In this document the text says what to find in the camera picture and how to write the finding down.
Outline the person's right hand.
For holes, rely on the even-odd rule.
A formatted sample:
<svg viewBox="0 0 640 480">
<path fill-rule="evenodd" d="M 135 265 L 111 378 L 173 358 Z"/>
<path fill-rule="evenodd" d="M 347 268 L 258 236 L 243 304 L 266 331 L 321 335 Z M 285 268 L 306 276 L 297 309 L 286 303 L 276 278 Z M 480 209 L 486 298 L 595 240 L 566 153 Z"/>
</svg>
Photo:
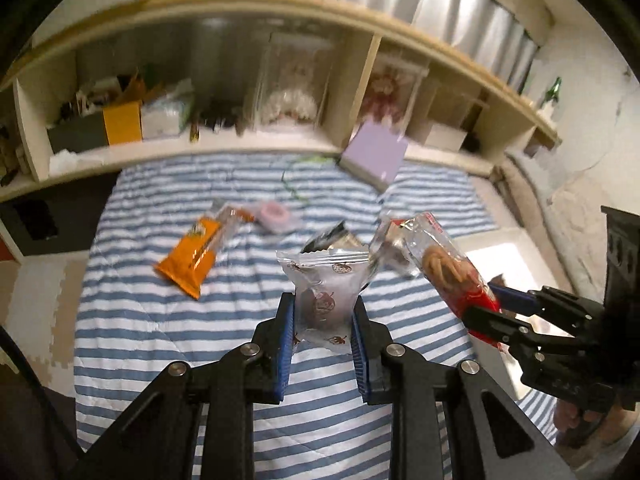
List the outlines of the person's right hand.
<svg viewBox="0 0 640 480">
<path fill-rule="evenodd" d="M 639 404 L 633 411 L 614 405 L 606 414 L 583 411 L 570 402 L 557 400 L 553 422 L 560 445 L 579 448 L 591 439 L 602 444 L 620 440 L 639 420 Z"/>
</svg>

